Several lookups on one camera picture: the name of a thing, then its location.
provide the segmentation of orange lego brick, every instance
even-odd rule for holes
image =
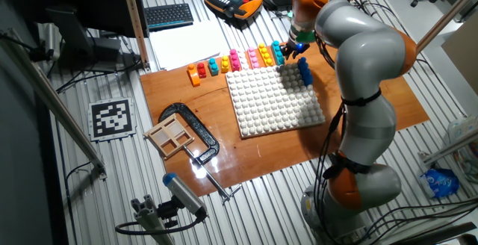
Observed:
[[[197,73],[197,69],[194,64],[187,65],[187,75],[189,76],[193,87],[197,87],[201,84],[201,80],[199,80],[199,74]]]
[[[229,56],[224,55],[221,60],[221,73],[227,73],[229,71]]]
[[[265,44],[259,44],[259,52],[261,53],[262,60],[264,61],[264,64],[266,64],[266,66],[274,65],[274,62],[272,61],[272,58],[270,57]]]

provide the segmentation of red lego brick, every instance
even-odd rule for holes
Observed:
[[[206,78],[206,68],[203,63],[197,64],[197,72],[199,73],[200,78]]]

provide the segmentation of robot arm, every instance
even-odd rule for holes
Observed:
[[[394,108],[381,95],[379,85],[412,67],[416,45],[347,0],[293,0],[293,12],[284,55],[299,54],[302,50],[297,46],[316,40],[311,34],[338,48],[335,73],[347,112],[343,140],[332,157],[331,169],[326,171],[329,182],[321,197],[325,214],[318,214],[311,204],[313,189],[308,188],[302,198],[302,202],[308,202],[302,205],[305,220],[320,228],[317,215],[333,223],[383,205],[400,194],[397,173],[374,164],[390,146],[396,128]]]

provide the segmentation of metal pole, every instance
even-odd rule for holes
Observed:
[[[209,181],[215,186],[215,188],[217,188],[219,194],[225,198],[229,197],[221,184],[219,184],[219,182],[216,181],[216,179],[209,173],[209,171],[197,161],[197,158],[194,157],[194,154],[186,146],[183,146],[183,149],[186,151],[187,155],[189,155],[189,157],[196,162],[196,164],[201,166],[206,171],[206,176],[208,177]]]
[[[451,143],[449,145],[446,145],[442,149],[440,149],[438,152],[428,155],[423,159],[423,162],[425,165],[430,165],[431,163],[449,155],[452,152],[455,152],[457,149],[462,148],[463,146],[469,144],[470,142],[478,139],[478,129],[473,130],[472,132],[466,134],[464,137],[462,137],[460,140]]]
[[[470,0],[457,0],[455,4],[451,7],[451,10],[448,13],[444,14],[438,22],[426,33],[425,36],[417,44],[417,54],[422,52],[425,47],[435,39],[436,35],[443,30],[443,28],[448,25],[448,23],[455,17],[455,15],[469,2]]]
[[[35,93],[37,93],[58,121],[60,121],[69,136],[76,142],[88,159],[90,159],[95,168],[97,168],[100,172],[100,177],[105,178],[105,163],[103,163],[103,160],[98,156],[96,150],[91,145],[90,140],[84,135],[83,131],[63,105],[58,94],[50,85],[49,80],[46,78],[41,68],[30,61],[25,50],[18,44],[12,43],[9,40],[0,40],[0,46],[18,66],[25,78],[34,88]]]

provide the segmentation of white lego baseplate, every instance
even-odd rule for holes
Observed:
[[[226,73],[241,138],[325,122],[312,85],[297,64]]]

